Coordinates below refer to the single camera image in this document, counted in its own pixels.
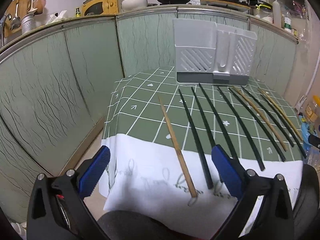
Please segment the chopstick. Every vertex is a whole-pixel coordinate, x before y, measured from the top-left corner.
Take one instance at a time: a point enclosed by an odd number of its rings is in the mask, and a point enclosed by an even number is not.
[[[278,152],[279,157],[281,158],[281,160],[284,162],[285,161],[285,157],[281,151],[281,149],[279,148],[279,146],[277,145],[276,141],[274,140],[273,136],[271,135],[271,133],[268,131],[267,127],[260,121],[260,119],[257,117],[257,115],[254,114],[254,112],[246,105],[246,103],[244,101],[241,100],[241,98],[236,94],[236,92],[233,91],[233,89],[231,87],[229,87],[229,91],[233,94],[233,96],[239,101],[239,103],[241,105],[244,106],[245,109],[247,109],[247,111],[252,115],[252,117],[257,121],[258,125],[260,125],[261,129],[264,131],[264,133],[266,134],[266,136],[269,138],[270,142],[272,143],[273,147],[276,149],[276,151]]]
[[[227,142],[227,145],[229,147],[229,150],[230,150],[232,158],[234,160],[236,160],[236,161],[239,161],[239,158],[238,158],[238,155],[236,153],[235,147],[233,146],[233,143],[232,143],[231,138],[230,138],[230,136],[229,136],[229,134],[227,132],[227,129],[224,127],[224,124],[223,124],[223,122],[222,122],[222,120],[221,120],[216,108],[214,107],[214,105],[211,102],[209,96],[207,95],[207,93],[205,92],[204,88],[202,87],[202,85],[200,83],[199,83],[199,87],[201,88],[202,93],[204,94],[205,98],[207,99],[207,101],[208,101],[208,103],[209,103],[209,105],[211,107],[211,110],[212,110],[212,112],[214,113],[214,115],[215,115],[215,117],[217,119],[217,122],[218,122],[218,124],[220,126],[220,129],[222,131],[222,134],[223,134],[224,138],[226,139],[226,142]]]
[[[240,90],[238,90],[236,87],[233,87],[233,89],[242,96],[242,98],[248,102],[248,104],[260,115],[260,117],[263,119],[263,121],[269,126],[270,130],[275,134],[275,136],[277,137],[278,141],[280,142],[282,148],[287,151],[287,147],[284,144],[284,142],[282,141],[282,138],[280,137],[280,135],[278,134],[278,132],[273,128],[272,124],[268,121],[268,119],[265,117],[265,115],[255,106],[254,103],[252,103],[249,98],[247,98]]]
[[[183,155],[182,155],[182,152],[181,152],[181,150],[180,150],[179,143],[178,143],[178,141],[177,141],[177,138],[176,138],[176,136],[175,136],[175,133],[174,133],[174,131],[173,131],[173,128],[172,128],[170,119],[169,119],[169,117],[168,117],[168,115],[167,115],[166,110],[164,109],[164,105],[162,104],[162,101],[161,101],[161,99],[160,99],[159,96],[158,96],[158,98],[159,98],[159,101],[160,101],[160,106],[161,106],[161,109],[162,109],[162,113],[163,113],[165,122],[166,122],[166,124],[167,124],[168,130],[169,130],[169,133],[170,133],[170,136],[171,136],[171,140],[172,140],[172,143],[173,143],[173,147],[174,147],[174,149],[176,150],[176,154],[177,154],[177,157],[178,157],[178,160],[179,160],[179,163],[180,163],[180,166],[181,166],[181,169],[182,169],[184,178],[185,178],[186,183],[187,183],[187,185],[188,185],[189,192],[190,192],[192,198],[193,198],[193,197],[197,197],[198,194],[197,194],[195,185],[193,184],[193,181],[192,181],[192,179],[191,179],[191,176],[190,176],[188,167],[187,167],[186,162],[185,162],[185,160],[184,160],[184,158],[183,158]]]
[[[216,142],[214,141],[214,138],[213,138],[213,135],[212,135],[212,132],[211,132],[211,129],[210,129],[210,125],[208,123],[207,118],[205,117],[204,111],[202,109],[202,106],[201,106],[201,104],[199,102],[199,99],[198,99],[198,97],[196,95],[196,92],[193,89],[193,87],[191,87],[191,91],[192,91],[192,93],[193,93],[193,95],[195,97],[195,100],[197,102],[197,105],[198,105],[198,108],[199,108],[199,111],[200,111],[200,115],[201,115],[202,121],[204,123],[204,127],[205,127],[205,129],[207,131],[207,135],[208,135],[208,138],[209,138],[209,141],[210,141],[211,148],[213,148],[213,147],[215,147]],[[219,179],[220,179],[220,182],[223,183],[223,179],[221,178],[220,174],[219,174]]]
[[[304,149],[302,148],[302,146],[301,146],[298,138],[296,137],[294,131],[290,128],[288,122],[283,118],[283,116],[279,113],[279,111],[273,106],[273,104],[271,104],[269,102],[269,100],[263,94],[261,94],[260,96],[265,100],[265,102],[268,104],[268,106],[270,106],[270,108],[276,113],[276,115],[278,116],[280,121],[284,124],[284,126],[287,128],[289,133],[292,135],[292,138],[296,142],[296,144],[297,144],[297,146],[298,146],[298,148],[300,150],[301,155],[303,156],[303,158],[306,158],[307,157],[306,153],[305,153]]]
[[[286,121],[289,123],[289,125],[292,127],[292,129],[294,130],[294,132],[296,133],[296,135],[298,135],[299,139],[301,141],[303,141],[300,133],[298,133],[297,129],[295,128],[295,126],[293,125],[293,123],[290,121],[290,119],[287,117],[287,115],[285,114],[285,112],[273,101],[273,99],[268,96],[262,89],[258,88],[259,91],[265,95],[265,97],[276,107],[276,109],[278,109],[278,111],[283,115],[283,117],[286,119]]]
[[[244,90],[244,92],[246,92],[248,94],[249,97],[252,97],[252,99],[269,115],[269,117],[272,119],[272,121],[275,123],[275,125],[280,129],[280,131],[283,133],[283,135],[285,136],[285,138],[288,140],[289,144],[291,145],[291,147],[294,147],[294,143],[292,142],[292,140],[290,139],[290,136],[288,133],[285,132],[284,128],[282,127],[282,125],[277,121],[277,119],[270,113],[270,111],[268,109],[266,109],[266,107],[260,103],[260,101],[255,98],[246,88],[244,88],[243,86],[241,86],[241,88]]]
[[[186,114],[187,114],[187,117],[188,117],[188,121],[189,121],[189,124],[190,124],[190,128],[191,128],[191,132],[192,132],[193,138],[194,138],[195,143],[196,143],[196,147],[197,147],[198,154],[199,154],[199,157],[200,157],[202,170],[203,170],[203,173],[204,173],[205,182],[207,183],[207,188],[208,189],[212,189],[213,188],[213,182],[212,182],[212,178],[211,178],[211,175],[210,175],[210,171],[209,171],[209,167],[208,167],[208,164],[207,164],[207,160],[205,159],[205,156],[204,156],[204,151],[203,151],[203,148],[202,148],[202,145],[201,145],[201,142],[200,142],[200,138],[198,136],[195,124],[194,124],[194,122],[193,122],[193,120],[191,118],[189,109],[187,107],[187,104],[186,104],[186,102],[185,102],[185,100],[183,98],[183,95],[182,95],[180,89],[179,89],[179,94],[180,94],[180,97],[181,97],[181,100],[182,100],[182,103],[183,103],[183,107],[184,107],[184,109],[186,111]]]
[[[257,159],[257,162],[258,162],[258,165],[260,167],[260,170],[261,171],[264,171],[265,170],[265,166],[263,164],[263,161],[262,161],[262,158],[259,154],[259,151],[257,149],[257,146],[255,145],[254,141],[252,140],[252,137],[248,131],[248,129],[246,128],[245,124],[243,123],[243,121],[241,120],[238,112],[235,110],[235,108],[232,106],[231,102],[229,101],[229,99],[226,97],[226,95],[223,93],[223,91],[220,89],[220,87],[217,87],[219,92],[220,92],[220,95],[222,95],[224,101],[228,104],[228,106],[230,107],[231,111],[233,112],[233,114],[235,115],[235,117],[237,118],[245,136],[247,137],[248,141],[249,141],[249,144],[251,146],[251,149],[253,151],[253,154],[254,156],[256,157]]]

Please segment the blue gripper pad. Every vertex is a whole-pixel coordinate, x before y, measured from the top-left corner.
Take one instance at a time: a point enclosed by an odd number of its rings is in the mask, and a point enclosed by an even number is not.
[[[92,159],[85,160],[81,164],[78,169],[82,173],[78,182],[81,199],[91,195],[109,162],[110,150],[107,146],[102,146]]]
[[[242,165],[238,161],[231,159],[220,145],[212,148],[211,159],[226,184],[230,195],[238,200],[241,199],[245,172]]]

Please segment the dark fabric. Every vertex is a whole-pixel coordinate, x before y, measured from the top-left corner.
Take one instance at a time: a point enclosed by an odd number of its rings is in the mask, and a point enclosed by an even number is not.
[[[131,211],[111,211],[98,224],[111,240],[179,240],[162,223]]]
[[[301,236],[308,230],[308,227],[316,217],[318,210],[318,176],[316,170],[312,166],[304,164],[299,195],[293,209],[294,239],[304,239],[301,238]]]
[[[0,240],[21,240],[0,207]]]

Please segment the green tablecloth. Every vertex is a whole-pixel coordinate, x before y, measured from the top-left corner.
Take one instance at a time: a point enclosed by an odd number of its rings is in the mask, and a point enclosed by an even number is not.
[[[230,154],[226,140],[206,98],[204,97],[199,86],[193,87],[205,112],[216,143],[220,144],[225,151]],[[209,85],[204,85],[203,87],[212,100],[221,119],[223,120],[238,157],[255,160],[256,158],[253,154],[248,139],[245,136],[245,133],[217,88]],[[192,94],[191,86],[178,86],[176,84],[174,68],[172,67],[147,71],[145,73],[138,73],[134,76],[129,76],[119,82],[116,82],[116,89],[112,93],[110,107],[108,108],[108,117],[103,131],[103,139],[123,133],[144,141],[172,147],[172,141],[168,136],[169,131],[164,122],[163,114],[159,104],[159,96],[165,108],[169,108],[167,113],[173,125],[173,129],[181,149],[197,152],[190,125],[178,93],[178,88],[183,93],[188,109],[195,123],[196,130],[199,134],[204,152],[206,154],[211,154],[209,139],[200,116],[197,103],[195,102]],[[271,144],[271,141],[268,139],[264,131],[254,120],[252,115],[237,101],[232,94],[228,92],[227,87],[220,88],[229,98],[242,121],[246,125],[262,159],[264,161],[279,162],[280,159],[277,151]],[[252,78],[250,78],[246,88],[260,100],[260,102],[276,117],[277,120],[279,120],[277,115],[272,112],[272,109],[264,101],[261,93],[258,91],[258,88],[263,89],[284,110],[293,124],[297,128],[300,127],[294,109],[289,106],[287,101],[275,91],[270,90],[266,85],[259,82],[259,80],[254,80]],[[278,127],[272,122],[265,112],[264,114],[274,125],[274,128],[278,131],[280,136],[283,138],[283,141],[288,146],[288,151],[284,152],[280,143],[272,133],[276,143],[284,153],[286,160],[301,160],[301,154],[297,145],[295,144],[294,147],[291,147]]]

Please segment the plastic bottle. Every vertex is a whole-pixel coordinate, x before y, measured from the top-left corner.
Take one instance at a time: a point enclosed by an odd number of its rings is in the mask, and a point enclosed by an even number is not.
[[[318,96],[313,96],[313,101],[310,102],[306,107],[305,117],[309,123],[314,123],[319,114],[320,98]]]
[[[281,28],[281,7],[280,7],[280,3],[275,0],[272,3],[272,11],[273,11],[273,24],[278,27]]]
[[[79,7],[76,9],[76,17],[81,17],[81,12]]]
[[[284,14],[284,30],[291,33],[291,14],[288,11]]]

